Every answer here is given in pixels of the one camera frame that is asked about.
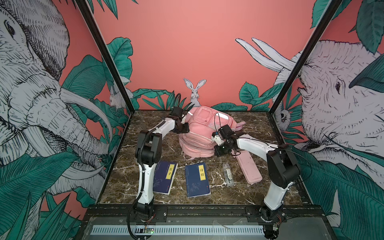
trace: pink pencil case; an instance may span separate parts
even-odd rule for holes
[[[260,182],[263,179],[259,169],[255,164],[255,161],[253,160],[251,154],[248,151],[240,151],[240,154],[234,157],[237,158],[241,170],[244,173],[245,179],[249,184]]]

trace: rabbit ear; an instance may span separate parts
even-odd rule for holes
[[[187,85],[187,88],[193,90],[193,84],[192,84],[191,81],[189,81],[188,79],[184,78],[184,82]]]
[[[197,84],[196,89],[201,88],[207,81],[205,79],[200,80],[200,82]]]

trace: blue book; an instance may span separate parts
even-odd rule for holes
[[[153,177],[153,191],[169,195],[173,179],[177,169],[177,163],[160,160],[155,168]]]
[[[185,181],[187,183],[187,197],[211,194],[204,162],[185,166]]]

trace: brown marble surface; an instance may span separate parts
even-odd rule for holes
[[[270,143],[276,143],[272,128],[265,113],[231,112],[229,113],[237,122],[245,121],[244,132],[251,136]],[[102,193],[100,203],[129,204],[137,194],[139,184],[139,167],[134,151],[137,136],[141,130],[147,130],[160,122],[161,116],[167,116],[163,111],[136,111],[124,139],[118,159],[113,167],[107,186]],[[266,161],[251,154],[263,177],[261,182],[250,185],[244,174],[231,155],[222,157],[195,158],[185,160],[179,145],[177,134],[169,133],[162,142],[162,161],[178,163],[170,195],[157,194],[155,204],[261,204],[268,192],[270,179]],[[187,198],[185,189],[185,165],[205,162],[210,184],[211,194],[207,196]],[[223,163],[231,167],[235,185],[228,187],[224,183]],[[287,193],[284,203],[287,205],[301,205],[298,191],[293,186]]]

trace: white tusk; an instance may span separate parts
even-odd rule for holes
[[[256,60],[256,62],[260,63],[266,68],[269,68],[271,70],[274,70],[275,72],[280,72],[283,67],[277,64],[276,62],[272,61],[271,59],[263,56],[261,53],[259,53],[254,47],[252,47],[249,43],[246,41],[236,38],[236,42],[238,42],[240,45],[247,50],[247,52]]]
[[[65,103],[73,103],[73,104],[77,104],[79,106],[88,108],[89,110],[99,115],[101,119],[105,122],[105,124],[107,124],[108,130],[109,130],[109,142],[111,142],[112,136],[113,136],[112,126],[108,120],[108,117],[100,108],[98,108],[95,104],[90,102],[88,99],[83,98],[77,95],[76,93],[73,93],[65,88],[61,88],[60,90],[60,99],[63,100],[63,102]]]
[[[40,154],[40,156],[49,157],[56,154],[48,144],[47,140],[45,140],[44,134],[40,127],[28,127],[23,130],[23,134],[28,140],[29,144],[31,144],[31,146]]]
[[[288,70],[292,70],[295,66],[295,62],[283,57],[280,53],[278,53],[275,49],[273,49],[270,45],[266,44],[265,42],[256,38],[252,38],[252,41],[254,41],[257,46],[259,46],[261,50],[263,50],[265,54],[267,54],[268,57],[270,57],[279,65],[285,67]]]
[[[97,175],[103,168],[104,166],[93,171],[84,171],[70,166],[63,172],[62,176],[72,180],[82,180]]]

